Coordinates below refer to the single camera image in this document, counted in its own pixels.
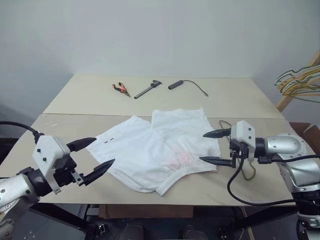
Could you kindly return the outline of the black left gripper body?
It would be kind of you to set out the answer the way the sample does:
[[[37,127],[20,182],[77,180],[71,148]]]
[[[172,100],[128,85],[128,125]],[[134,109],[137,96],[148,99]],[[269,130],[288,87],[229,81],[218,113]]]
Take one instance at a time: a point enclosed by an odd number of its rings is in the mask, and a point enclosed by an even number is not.
[[[54,163],[53,177],[59,187],[67,186],[70,183],[84,184],[83,178],[76,172],[77,164],[70,155],[59,158]]]

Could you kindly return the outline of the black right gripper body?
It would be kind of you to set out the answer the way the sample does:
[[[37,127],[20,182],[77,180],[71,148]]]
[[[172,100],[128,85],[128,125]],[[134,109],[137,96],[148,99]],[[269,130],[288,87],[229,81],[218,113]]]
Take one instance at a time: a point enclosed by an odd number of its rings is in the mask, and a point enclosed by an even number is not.
[[[229,142],[230,157],[233,162],[236,159],[247,159],[248,158],[248,145],[244,142],[235,143],[233,141]]]

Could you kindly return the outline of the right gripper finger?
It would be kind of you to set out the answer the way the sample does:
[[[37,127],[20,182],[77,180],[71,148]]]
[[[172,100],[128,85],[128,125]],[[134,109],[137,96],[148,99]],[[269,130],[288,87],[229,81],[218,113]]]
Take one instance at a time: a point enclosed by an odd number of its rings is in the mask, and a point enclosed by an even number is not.
[[[228,137],[231,135],[231,128],[225,129],[216,129],[210,132],[207,132],[203,135],[205,138],[219,139],[223,137]]]
[[[216,165],[216,166],[225,166],[225,167],[231,167],[231,168],[236,167],[235,159],[223,159],[215,156],[202,156],[199,159],[206,163]]]

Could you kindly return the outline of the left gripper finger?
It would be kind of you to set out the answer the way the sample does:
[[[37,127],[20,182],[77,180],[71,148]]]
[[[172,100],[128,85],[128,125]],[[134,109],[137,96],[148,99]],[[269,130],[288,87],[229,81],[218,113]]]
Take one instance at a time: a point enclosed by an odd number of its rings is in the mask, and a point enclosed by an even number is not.
[[[82,149],[85,149],[87,146],[89,146],[96,140],[97,139],[95,137],[85,137],[82,139],[74,140],[68,143],[66,146],[69,148],[70,152],[78,152]]]
[[[108,171],[108,169],[112,166],[114,161],[115,159],[108,160],[98,165],[97,167],[95,167],[93,169],[93,172],[89,173],[88,175],[82,175],[83,184],[85,186],[88,186],[89,184],[91,184],[92,182],[94,182],[95,180],[103,176]]]

